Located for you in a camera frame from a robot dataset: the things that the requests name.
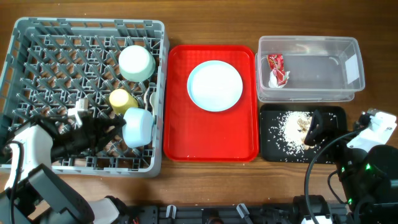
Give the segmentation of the red snack wrapper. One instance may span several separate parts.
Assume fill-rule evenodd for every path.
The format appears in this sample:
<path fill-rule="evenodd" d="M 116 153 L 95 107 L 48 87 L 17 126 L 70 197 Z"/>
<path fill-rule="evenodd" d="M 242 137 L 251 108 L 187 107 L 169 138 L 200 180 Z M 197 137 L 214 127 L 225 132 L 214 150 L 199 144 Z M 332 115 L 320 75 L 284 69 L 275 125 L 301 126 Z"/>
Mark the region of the red snack wrapper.
<path fill-rule="evenodd" d="M 270 70 L 278 69 L 285 70 L 284 68 L 284 58 L 282 54 L 269 54 L 267 55 L 267 62 L 269 64 Z"/>

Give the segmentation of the small green saucer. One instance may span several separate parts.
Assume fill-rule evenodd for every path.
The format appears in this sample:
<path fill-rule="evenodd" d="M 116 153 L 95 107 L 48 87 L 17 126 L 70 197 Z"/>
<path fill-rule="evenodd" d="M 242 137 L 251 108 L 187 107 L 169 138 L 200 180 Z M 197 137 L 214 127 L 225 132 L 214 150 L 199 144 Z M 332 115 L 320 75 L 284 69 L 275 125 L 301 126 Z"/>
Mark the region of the small green saucer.
<path fill-rule="evenodd" d="M 149 111 L 131 107 L 125 112 L 123 119 L 126 124 L 122 133 L 127 147 L 145 146 L 152 141 L 154 119 Z"/>

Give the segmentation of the mint green bowl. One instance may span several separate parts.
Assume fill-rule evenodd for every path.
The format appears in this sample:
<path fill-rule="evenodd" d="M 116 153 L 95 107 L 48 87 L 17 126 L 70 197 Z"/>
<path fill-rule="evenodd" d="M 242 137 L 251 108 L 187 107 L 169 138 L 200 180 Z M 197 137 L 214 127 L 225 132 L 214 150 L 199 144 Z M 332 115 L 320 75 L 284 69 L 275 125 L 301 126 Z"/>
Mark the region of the mint green bowl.
<path fill-rule="evenodd" d="M 121 75 L 131 82 L 143 82 L 155 70 L 154 57 L 140 45 L 131 45 L 122 50 L 118 62 Z"/>

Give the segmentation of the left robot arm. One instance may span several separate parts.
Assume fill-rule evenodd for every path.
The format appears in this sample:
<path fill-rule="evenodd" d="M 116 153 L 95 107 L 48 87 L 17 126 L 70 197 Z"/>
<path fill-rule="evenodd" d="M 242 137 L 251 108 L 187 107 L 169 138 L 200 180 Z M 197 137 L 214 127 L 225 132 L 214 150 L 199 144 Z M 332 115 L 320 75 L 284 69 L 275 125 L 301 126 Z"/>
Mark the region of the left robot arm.
<path fill-rule="evenodd" d="M 10 134 L 11 172 L 1 193 L 1 223 L 129 223 L 129 209 L 120 199 L 87 202 L 52 170 L 58 159 L 87 149 L 98 152 L 125 120 L 83 116 L 79 128 L 64 134 L 57 121 L 34 116 Z"/>

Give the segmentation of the yellow plastic cup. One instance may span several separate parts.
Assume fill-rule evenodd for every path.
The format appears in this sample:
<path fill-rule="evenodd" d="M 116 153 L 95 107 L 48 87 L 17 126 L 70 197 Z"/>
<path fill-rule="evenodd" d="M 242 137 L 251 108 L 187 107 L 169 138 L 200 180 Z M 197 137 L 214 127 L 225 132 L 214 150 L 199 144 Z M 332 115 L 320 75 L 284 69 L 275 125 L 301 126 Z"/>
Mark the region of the yellow plastic cup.
<path fill-rule="evenodd" d="M 139 104 L 137 100 L 126 90 L 117 89 L 111 92 L 109 95 L 109 102 L 113 111 L 119 114 L 125 114 L 129 108 L 138 108 Z"/>

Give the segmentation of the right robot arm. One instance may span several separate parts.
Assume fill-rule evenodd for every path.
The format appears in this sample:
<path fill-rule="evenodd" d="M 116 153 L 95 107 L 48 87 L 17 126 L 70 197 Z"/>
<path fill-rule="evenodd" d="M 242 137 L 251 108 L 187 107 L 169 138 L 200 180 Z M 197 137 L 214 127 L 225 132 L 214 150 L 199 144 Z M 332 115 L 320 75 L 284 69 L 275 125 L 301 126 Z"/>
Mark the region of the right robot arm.
<path fill-rule="evenodd" d="M 397 148 L 387 145 L 397 126 L 396 116 L 370 109 L 354 123 L 352 131 L 337 129 L 318 110 L 304 143 L 321 144 L 310 161 L 304 180 L 305 214 L 303 223 L 333 223 L 336 216 L 325 203 L 312 206 L 309 194 L 310 174 L 320 156 L 330 155 L 336 165 L 334 173 L 342 184 L 349 206 L 348 223 L 397 222 Z"/>

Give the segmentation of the white plastic spoon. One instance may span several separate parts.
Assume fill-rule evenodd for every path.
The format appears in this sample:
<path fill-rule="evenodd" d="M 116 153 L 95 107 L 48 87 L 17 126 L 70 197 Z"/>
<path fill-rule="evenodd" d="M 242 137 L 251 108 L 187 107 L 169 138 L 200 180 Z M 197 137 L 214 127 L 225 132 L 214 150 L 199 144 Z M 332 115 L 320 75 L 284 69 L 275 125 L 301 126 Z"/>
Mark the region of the white plastic spoon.
<path fill-rule="evenodd" d="M 152 107 L 152 114 L 155 114 L 157 111 L 157 97 L 156 97 L 156 92 L 152 92 L 152 94 L 150 95 L 149 101 L 150 101 L 150 105 Z"/>

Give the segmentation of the white plastic fork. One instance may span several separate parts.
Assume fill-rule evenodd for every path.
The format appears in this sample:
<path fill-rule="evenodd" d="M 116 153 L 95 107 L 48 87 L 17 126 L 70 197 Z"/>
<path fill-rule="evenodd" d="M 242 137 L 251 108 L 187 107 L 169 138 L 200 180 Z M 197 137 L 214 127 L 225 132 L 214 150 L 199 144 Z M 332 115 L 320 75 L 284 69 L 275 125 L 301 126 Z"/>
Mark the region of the white plastic fork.
<path fill-rule="evenodd" d="M 146 92 L 144 93 L 144 97 L 143 97 L 143 99 L 144 99 L 144 109 L 145 110 L 148 110 L 148 105 L 149 105 L 149 97 L 148 97 L 148 94 L 149 94 L 149 88 L 146 90 Z"/>

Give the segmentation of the light blue plate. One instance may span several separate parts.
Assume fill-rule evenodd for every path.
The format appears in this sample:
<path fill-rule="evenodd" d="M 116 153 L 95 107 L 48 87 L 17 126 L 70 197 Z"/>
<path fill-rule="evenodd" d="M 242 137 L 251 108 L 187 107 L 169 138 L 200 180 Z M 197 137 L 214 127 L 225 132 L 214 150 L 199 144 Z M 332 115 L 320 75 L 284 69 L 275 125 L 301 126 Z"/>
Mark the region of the light blue plate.
<path fill-rule="evenodd" d="M 232 108 L 240 100 L 243 79 L 232 65 L 220 60 L 209 60 L 190 72 L 187 92 L 199 108 L 221 112 Z"/>

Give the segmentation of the white tissue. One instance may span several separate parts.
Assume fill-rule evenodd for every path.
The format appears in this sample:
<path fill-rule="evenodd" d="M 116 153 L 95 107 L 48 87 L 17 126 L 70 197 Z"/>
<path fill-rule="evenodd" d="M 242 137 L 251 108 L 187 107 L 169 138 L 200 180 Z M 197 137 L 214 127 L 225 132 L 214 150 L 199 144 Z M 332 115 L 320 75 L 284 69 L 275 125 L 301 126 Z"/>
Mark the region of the white tissue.
<path fill-rule="evenodd" d="M 289 79 L 290 71 L 273 69 L 270 72 L 269 87 L 283 88 Z"/>

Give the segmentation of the rice and food scraps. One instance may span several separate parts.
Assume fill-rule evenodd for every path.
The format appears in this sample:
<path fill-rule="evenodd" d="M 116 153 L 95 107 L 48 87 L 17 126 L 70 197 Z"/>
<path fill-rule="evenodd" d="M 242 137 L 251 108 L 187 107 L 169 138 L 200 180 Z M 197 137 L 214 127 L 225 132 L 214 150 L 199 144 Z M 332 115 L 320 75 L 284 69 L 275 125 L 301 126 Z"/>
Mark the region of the rice and food scraps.
<path fill-rule="evenodd" d="M 265 128 L 263 158 L 273 162 L 308 163 L 320 145 L 304 144 L 312 113 L 307 111 L 271 111 Z"/>

